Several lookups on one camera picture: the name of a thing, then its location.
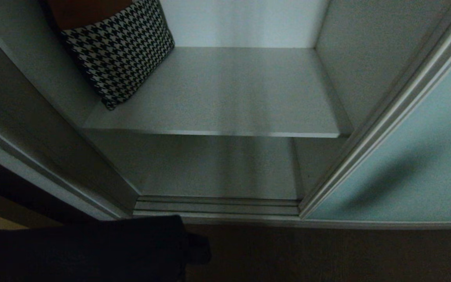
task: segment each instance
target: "brown carpet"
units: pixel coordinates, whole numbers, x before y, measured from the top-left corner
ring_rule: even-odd
[[[213,258],[189,282],[451,282],[451,230],[188,225]]]

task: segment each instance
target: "white shelf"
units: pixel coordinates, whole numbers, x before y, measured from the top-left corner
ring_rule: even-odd
[[[352,127],[313,49],[177,47],[84,128],[152,134],[340,137]]]
[[[85,133],[141,195],[304,196],[290,138]]]

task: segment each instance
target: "white closet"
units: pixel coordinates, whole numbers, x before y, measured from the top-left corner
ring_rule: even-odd
[[[161,0],[176,48],[108,111],[33,0],[0,47],[140,195],[134,214],[294,219],[451,22],[451,0]]]

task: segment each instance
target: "orange object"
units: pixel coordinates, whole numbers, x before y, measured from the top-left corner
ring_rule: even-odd
[[[47,0],[61,30],[105,20],[132,4],[132,0]]]

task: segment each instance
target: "black and white pillow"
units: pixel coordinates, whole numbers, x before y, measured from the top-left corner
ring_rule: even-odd
[[[110,18],[61,34],[109,110],[130,98],[175,47],[158,0],[137,0]]]

